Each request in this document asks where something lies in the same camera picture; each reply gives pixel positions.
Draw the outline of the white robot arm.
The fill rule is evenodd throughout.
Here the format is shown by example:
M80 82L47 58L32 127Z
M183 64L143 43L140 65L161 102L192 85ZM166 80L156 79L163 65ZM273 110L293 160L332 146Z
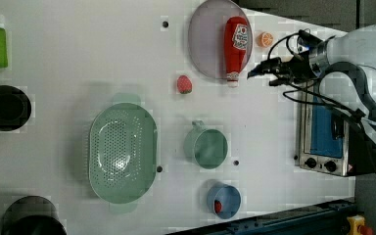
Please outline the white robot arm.
M269 55L247 77L272 74L271 86L288 85L319 99L376 147L376 24L320 39L301 29L305 49L284 62Z

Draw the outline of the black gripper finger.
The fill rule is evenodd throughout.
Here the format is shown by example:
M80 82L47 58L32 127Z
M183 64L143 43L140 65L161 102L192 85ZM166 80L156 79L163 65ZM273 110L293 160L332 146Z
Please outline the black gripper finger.
M258 64L254 69L250 70L247 73L247 78L252 78L258 75L265 75L267 73L270 73L271 71L271 65L268 63L260 63Z
M286 79L283 78L277 78L269 81L269 86L280 86L283 84L286 84Z

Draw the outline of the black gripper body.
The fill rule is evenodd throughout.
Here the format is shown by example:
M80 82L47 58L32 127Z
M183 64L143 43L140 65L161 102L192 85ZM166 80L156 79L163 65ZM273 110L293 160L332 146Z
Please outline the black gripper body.
M301 84L311 79L315 79L316 75L309 66L307 54L299 54L292 57L288 62L282 62L279 57L269 60L271 65L271 74L277 78L286 79L286 84Z

